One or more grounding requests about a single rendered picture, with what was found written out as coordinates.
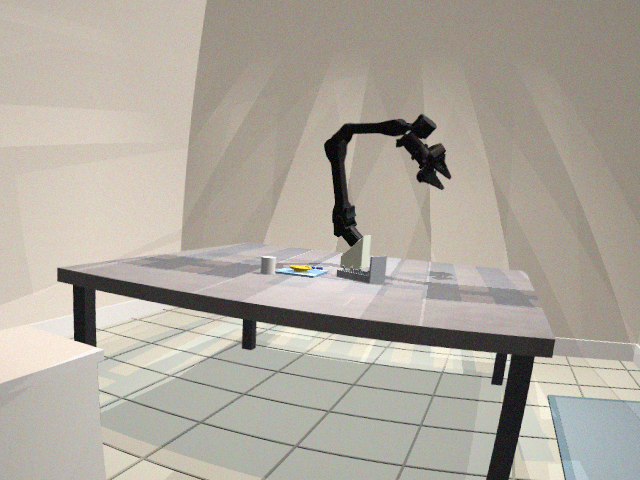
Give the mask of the light blue square mat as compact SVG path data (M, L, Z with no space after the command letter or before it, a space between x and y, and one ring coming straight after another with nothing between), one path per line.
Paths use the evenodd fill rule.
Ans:
M318 270L318 269L311 269L311 270L307 270L307 272L305 273L301 273L301 272L294 272L294 269L291 269L290 267L287 268L283 268L283 269L279 269L279 270L275 270L275 273L277 274L285 274L285 275L293 275L293 276L302 276L302 277L310 277L310 278L315 278L317 276L329 273L329 271L327 270Z

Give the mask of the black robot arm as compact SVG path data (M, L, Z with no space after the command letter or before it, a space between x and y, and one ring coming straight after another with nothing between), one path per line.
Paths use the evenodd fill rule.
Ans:
M345 159L347 144L354 134L380 133L390 136L401 136L397 139L396 147L404 147L408 153L419 144L422 138L426 139L437 128L435 122L420 114L414 123L406 123L403 119L384 121L380 123L345 123L331 139L324 144L326 156L331 163L335 205L332 212L334 235L342 236L352 247L362 235L355 228L355 205L348 200ZM409 134L406 134L407 131Z

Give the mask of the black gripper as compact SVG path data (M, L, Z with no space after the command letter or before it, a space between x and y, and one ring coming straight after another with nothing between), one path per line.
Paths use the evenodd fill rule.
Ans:
M445 162L444 153L446 149L443 146L438 145L430 152L427 149L428 146L429 145L427 143L425 145L421 143L410 152L410 155L412 156L411 159L415 159L420 164L419 168L421 170L417 173L416 179L419 183L427 183L440 190L444 190L444 185L437 177L436 171L448 179L451 179L449 169Z

